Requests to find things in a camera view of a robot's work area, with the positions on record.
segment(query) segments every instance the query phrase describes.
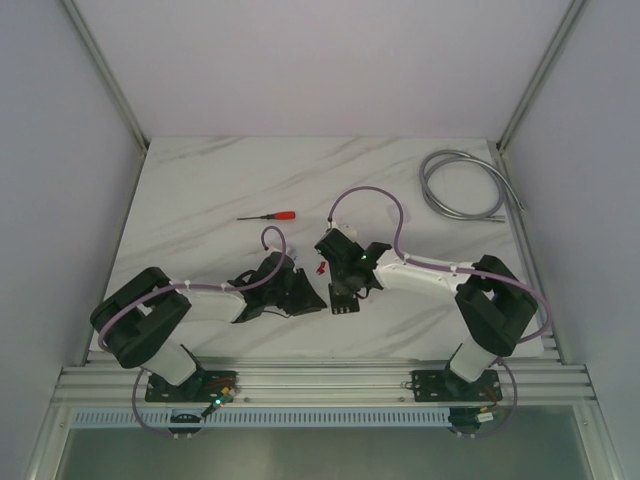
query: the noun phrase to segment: coiled gray cable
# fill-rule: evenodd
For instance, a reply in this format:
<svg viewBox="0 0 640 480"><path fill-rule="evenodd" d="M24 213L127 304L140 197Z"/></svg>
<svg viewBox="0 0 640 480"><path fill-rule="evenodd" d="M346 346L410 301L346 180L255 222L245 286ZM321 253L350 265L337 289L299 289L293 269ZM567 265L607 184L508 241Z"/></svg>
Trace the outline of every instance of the coiled gray cable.
<svg viewBox="0 0 640 480"><path fill-rule="evenodd" d="M444 157L441 160L436 160L438 157ZM454 210L453 208L445 205L431 190L429 187L429 179L441 167L448 165L450 163L456 162L467 162L478 165L483 168L493 180L496 188L498 189L498 200L496 204L489 208L488 210L481 213L464 213L458 210ZM500 210L502 204L504 203L505 198L507 197L506 192L509 192L511 198L517 205L517 207L521 210L524 210L524 205L516 195L513 187L509 183L509 181L502 175L498 169L496 169L493 165L484 160L480 160L478 157L471 155L467 152L463 152L461 150L438 150L437 152L433 152L427 158L425 158L420 164L420 184L422 185L422 197L424 201L433 209L435 212L440 215L452 218L454 220L480 220L485 222L504 222L505 218L502 215L495 215L495 213Z"/></svg>

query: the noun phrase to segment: screwdriver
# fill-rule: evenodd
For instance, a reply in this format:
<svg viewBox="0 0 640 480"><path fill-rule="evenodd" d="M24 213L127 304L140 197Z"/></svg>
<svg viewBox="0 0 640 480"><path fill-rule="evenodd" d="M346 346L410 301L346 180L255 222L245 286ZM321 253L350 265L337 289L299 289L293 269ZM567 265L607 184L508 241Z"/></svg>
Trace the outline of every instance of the screwdriver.
<svg viewBox="0 0 640 480"><path fill-rule="evenodd" d="M296 218L296 212L276 212L270 213L269 215L262 215L261 217L243 217L238 218L238 220L293 220Z"/></svg>

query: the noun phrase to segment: red screwdriver handle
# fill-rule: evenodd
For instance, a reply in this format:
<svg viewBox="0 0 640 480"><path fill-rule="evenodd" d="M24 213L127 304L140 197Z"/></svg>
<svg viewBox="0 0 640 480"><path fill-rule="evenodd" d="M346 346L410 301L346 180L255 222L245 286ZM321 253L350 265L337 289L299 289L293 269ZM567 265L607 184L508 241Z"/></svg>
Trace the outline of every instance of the red screwdriver handle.
<svg viewBox="0 0 640 480"><path fill-rule="evenodd" d="M274 214L274 220L293 220L296 218L296 212L278 212Z"/></svg>

